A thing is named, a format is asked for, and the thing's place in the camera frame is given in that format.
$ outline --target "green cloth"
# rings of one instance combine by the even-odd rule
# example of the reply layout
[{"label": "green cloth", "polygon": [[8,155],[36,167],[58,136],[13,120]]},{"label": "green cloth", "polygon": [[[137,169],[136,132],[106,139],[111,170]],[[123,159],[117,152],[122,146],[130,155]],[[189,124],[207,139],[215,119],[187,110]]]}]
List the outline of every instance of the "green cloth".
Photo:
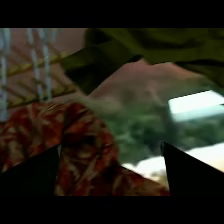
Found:
[{"label": "green cloth", "polygon": [[150,64],[174,62],[224,87],[223,28],[91,28],[85,44],[62,66],[87,94],[123,64],[141,57]]}]

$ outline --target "dark green fabric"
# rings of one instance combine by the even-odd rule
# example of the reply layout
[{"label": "dark green fabric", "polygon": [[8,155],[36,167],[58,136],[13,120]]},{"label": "dark green fabric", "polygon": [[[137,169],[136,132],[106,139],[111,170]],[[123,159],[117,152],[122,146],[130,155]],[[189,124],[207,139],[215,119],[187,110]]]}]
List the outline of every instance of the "dark green fabric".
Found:
[{"label": "dark green fabric", "polygon": [[224,86],[223,28],[91,28],[85,43],[89,47],[66,58],[62,66],[86,93],[141,57],[150,64],[174,62]]}]

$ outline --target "red camouflage clothing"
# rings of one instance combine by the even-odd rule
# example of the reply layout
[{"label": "red camouflage clothing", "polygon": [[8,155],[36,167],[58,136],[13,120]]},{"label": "red camouflage clothing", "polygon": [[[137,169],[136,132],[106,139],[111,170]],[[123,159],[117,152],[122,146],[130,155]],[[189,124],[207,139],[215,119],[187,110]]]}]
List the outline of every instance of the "red camouflage clothing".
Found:
[{"label": "red camouflage clothing", "polygon": [[57,196],[168,196],[160,184],[120,166],[105,124],[79,103],[34,103],[0,124],[0,172],[62,145]]}]

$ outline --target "olive green garment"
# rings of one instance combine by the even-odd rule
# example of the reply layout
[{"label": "olive green garment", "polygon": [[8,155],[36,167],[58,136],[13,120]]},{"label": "olive green garment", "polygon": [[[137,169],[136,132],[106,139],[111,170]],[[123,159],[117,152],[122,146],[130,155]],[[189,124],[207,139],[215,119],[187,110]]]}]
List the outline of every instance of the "olive green garment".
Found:
[{"label": "olive green garment", "polygon": [[87,48],[62,66],[87,94],[123,64],[141,57],[150,64],[174,62],[224,87],[223,28],[91,28],[85,41]]}]

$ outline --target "red patterned fabric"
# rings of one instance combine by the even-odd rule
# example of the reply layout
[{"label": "red patterned fabric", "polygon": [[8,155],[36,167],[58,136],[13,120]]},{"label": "red patterned fabric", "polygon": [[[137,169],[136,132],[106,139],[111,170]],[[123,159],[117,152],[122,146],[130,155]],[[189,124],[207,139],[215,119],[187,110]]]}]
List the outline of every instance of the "red patterned fabric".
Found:
[{"label": "red patterned fabric", "polygon": [[61,144],[55,195],[169,195],[160,184],[117,162],[105,124],[79,103],[35,103],[0,124],[0,172]]}]

